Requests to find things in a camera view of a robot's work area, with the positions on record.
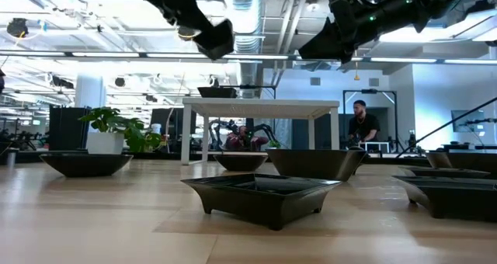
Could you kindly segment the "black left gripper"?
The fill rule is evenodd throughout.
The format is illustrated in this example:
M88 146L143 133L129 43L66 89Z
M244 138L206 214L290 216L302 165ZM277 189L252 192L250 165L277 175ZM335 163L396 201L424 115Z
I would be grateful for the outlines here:
M193 41L198 51L211 60L217 60L234 50L231 21L225 19L212 28L212 24L199 9L196 0L161 0L161 10L170 25L200 31Z

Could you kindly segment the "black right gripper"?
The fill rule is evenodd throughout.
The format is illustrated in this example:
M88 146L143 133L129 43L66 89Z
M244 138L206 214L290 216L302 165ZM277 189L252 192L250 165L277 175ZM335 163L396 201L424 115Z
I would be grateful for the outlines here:
M303 59L346 63L358 46L385 33L409 25L419 33L426 26L422 0L329 0L329 8L334 21L326 19L322 30L298 50Z

